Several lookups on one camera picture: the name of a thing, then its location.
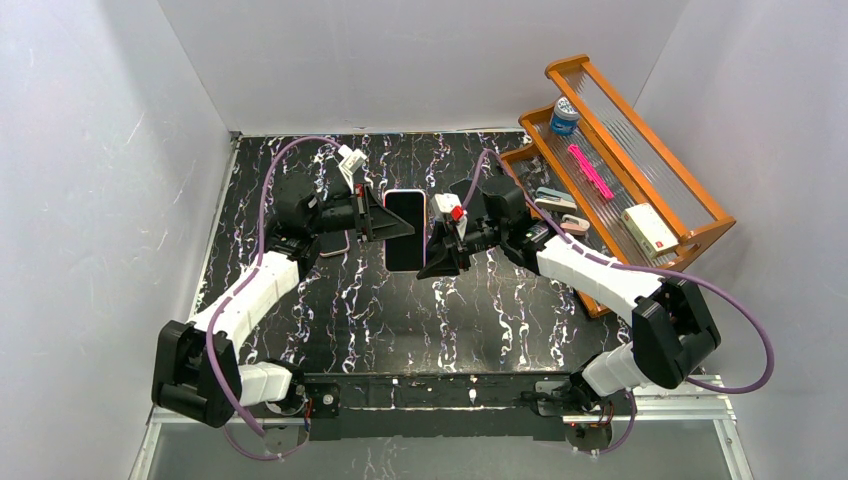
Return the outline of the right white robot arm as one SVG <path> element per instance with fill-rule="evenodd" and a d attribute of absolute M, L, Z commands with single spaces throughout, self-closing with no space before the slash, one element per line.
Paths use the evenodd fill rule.
<path fill-rule="evenodd" d="M 699 287 L 629 266 L 558 234 L 534 218 L 522 189 L 494 177 L 475 189 L 485 213 L 474 218 L 453 193 L 433 196 L 433 234 L 419 280 L 456 276 L 472 255 L 498 247 L 515 265 L 589 295 L 627 321 L 631 340 L 590 358 L 549 400 L 588 410 L 621 390 L 647 384 L 678 387 L 717 349 L 721 336 Z"/>

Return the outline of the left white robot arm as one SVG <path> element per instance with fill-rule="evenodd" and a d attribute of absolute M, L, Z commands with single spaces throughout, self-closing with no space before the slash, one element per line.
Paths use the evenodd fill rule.
<path fill-rule="evenodd" d="M 306 279 L 326 233 L 354 232 L 365 242 L 414 233 L 366 183 L 352 183 L 327 198 L 301 175 L 265 185 L 260 203 L 258 253 L 248 271 L 203 311 L 170 321 L 159 332 L 151 399 L 154 405 L 213 428 L 241 417 L 264 430 L 250 407 L 285 399 L 291 368 L 278 361 L 241 364 L 247 336 L 269 310 Z"/>

